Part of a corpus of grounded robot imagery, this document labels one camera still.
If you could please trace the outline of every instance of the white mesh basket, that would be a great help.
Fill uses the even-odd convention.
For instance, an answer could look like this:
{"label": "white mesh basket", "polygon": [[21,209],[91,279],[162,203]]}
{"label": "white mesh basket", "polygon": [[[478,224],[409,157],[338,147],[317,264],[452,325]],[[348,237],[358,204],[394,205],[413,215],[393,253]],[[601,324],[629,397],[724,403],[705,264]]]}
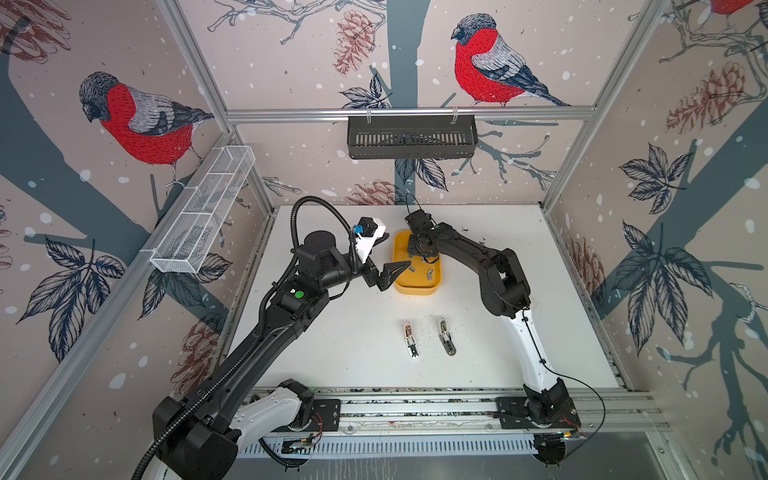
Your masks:
{"label": "white mesh basket", "polygon": [[155,249],[151,262],[159,271],[196,273],[200,269],[254,161],[250,147],[221,149]]}

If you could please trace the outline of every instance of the yellow bin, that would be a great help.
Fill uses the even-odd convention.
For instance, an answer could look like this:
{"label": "yellow bin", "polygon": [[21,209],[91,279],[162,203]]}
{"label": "yellow bin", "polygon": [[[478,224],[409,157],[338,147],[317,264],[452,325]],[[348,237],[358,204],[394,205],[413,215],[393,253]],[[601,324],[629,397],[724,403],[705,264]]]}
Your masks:
{"label": "yellow bin", "polygon": [[440,271],[440,260],[436,262],[434,258],[428,258],[427,263],[421,257],[410,257],[408,255],[408,239],[411,236],[411,230],[403,230],[395,235],[395,249],[392,252],[392,261],[400,262],[411,260],[411,267],[395,280],[395,288],[398,292],[405,295],[432,295],[442,282],[442,273]]}

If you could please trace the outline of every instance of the bird head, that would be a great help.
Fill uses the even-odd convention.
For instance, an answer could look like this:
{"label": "bird head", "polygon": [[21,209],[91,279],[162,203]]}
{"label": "bird head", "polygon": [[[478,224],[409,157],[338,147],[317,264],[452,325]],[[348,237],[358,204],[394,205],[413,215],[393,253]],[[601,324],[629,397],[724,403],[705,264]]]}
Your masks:
{"label": "bird head", "polygon": [[493,17],[485,13],[473,13],[462,18],[456,25],[451,39],[457,40],[462,46],[466,46],[478,31],[486,28],[496,29]]}
{"label": "bird head", "polygon": [[88,121],[93,121],[95,118],[101,121],[112,119],[107,95],[119,84],[120,82],[114,76],[103,71],[92,73],[83,80],[80,85],[80,102],[83,104],[83,113]]}

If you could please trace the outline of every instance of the wire mesh basket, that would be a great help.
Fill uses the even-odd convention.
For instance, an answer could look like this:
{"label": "wire mesh basket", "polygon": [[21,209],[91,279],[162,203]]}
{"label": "wire mesh basket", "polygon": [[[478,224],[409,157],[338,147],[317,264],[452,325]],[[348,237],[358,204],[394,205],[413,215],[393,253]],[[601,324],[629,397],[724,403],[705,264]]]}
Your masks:
{"label": "wire mesh basket", "polygon": [[221,149],[150,261],[161,272],[196,273],[243,187],[255,158],[250,147]]}
{"label": "wire mesh basket", "polygon": [[349,156],[370,158],[469,158],[478,129],[474,115],[350,117]]}

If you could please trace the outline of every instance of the work surface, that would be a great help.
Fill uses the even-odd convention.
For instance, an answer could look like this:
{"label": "work surface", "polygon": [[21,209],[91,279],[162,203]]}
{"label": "work surface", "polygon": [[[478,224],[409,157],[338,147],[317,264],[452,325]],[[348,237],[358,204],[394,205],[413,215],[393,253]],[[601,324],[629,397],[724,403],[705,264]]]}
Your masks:
{"label": "work surface", "polygon": [[[407,228],[405,206],[338,206],[350,225],[376,217],[392,237]],[[565,269],[547,224],[536,206],[428,205],[436,222],[452,225],[488,247],[513,249],[531,286],[531,310],[553,369],[591,386],[615,388],[611,367]],[[336,235],[342,253],[349,241],[339,221],[324,207],[305,204],[298,215],[299,239],[314,230]],[[256,279],[234,334],[233,350],[255,327],[259,302],[291,258],[290,206],[280,208]],[[392,238],[373,249],[373,261],[392,261]],[[480,300],[478,277],[450,257],[441,257],[442,285],[431,296],[406,296],[392,286],[379,292],[354,279],[312,326],[267,370],[257,383],[276,386],[296,379],[315,387],[522,387],[523,379],[510,332],[501,317]],[[331,289],[331,294],[343,286]],[[457,353],[440,343],[446,320]],[[419,361],[406,348],[403,326],[411,323]],[[584,386],[565,380],[569,387]]]}

